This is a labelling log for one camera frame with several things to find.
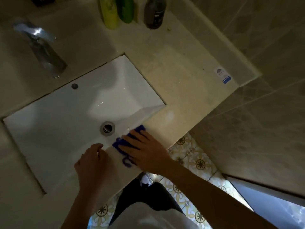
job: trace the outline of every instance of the beige countertop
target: beige countertop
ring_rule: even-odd
[[[55,34],[53,49],[68,64],[62,78],[44,74],[30,47],[11,29],[0,29],[0,116],[4,117],[75,78],[125,53],[166,103],[144,125],[170,147],[228,97],[238,85],[223,84],[221,66],[189,31],[167,12],[162,27],[135,22],[114,31],[103,25],[95,0],[76,0],[55,13],[29,19]],[[109,148],[112,160],[120,156]],[[140,172],[111,164],[104,202]],[[0,127],[0,220],[6,227],[56,228],[78,192],[77,177],[43,196],[4,127]]]

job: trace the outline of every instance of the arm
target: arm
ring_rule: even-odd
[[[95,203],[104,178],[107,154],[102,144],[94,144],[75,163],[80,190],[61,229],[85,229],[94,214]]]
[[[160,174],[175,183],[213,228],[276,228],[221,189],[173,161],[166,149],[146,131],[141,131],[142,135],[134,130],[130,133],[139,141],[128,136],[123,139],[139,150],[126,146],[120,146],[120,149],[130,154],[143,171]]]

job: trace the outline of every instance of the yellow bottle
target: yellow bottle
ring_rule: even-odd
[[[110,30],[116,29],[119,25],[116,0],[99,0],[99,2],[105,26]]]

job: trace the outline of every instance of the hand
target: hand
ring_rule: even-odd
[[[119,145],[119,148],[128,153],[131,160],[144,172],[162,175],[163,169],[173,160],[166,149],[152,135],[143,130],[140,133],[142,135],[135,130],[130,131],[130,134],[138,140],[126,135],[122,136],[125,141],[139,148],[139,150],[121,145]]]
[[[96,196],[99,193],[105,175],[107,153],[102,150],[103,144],[93,144],[74,164],[78,175],[80,193]]]

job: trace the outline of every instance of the black pants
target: black pants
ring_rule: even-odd
[[[145,184],[141,186],[139,179],[134,179],[124,188],[119,197],[109,226],[127,207],[136,202],[146,203],[155,211],[175,209],[183,213],[178,203],[162,184],[155,182],[149,187]]]

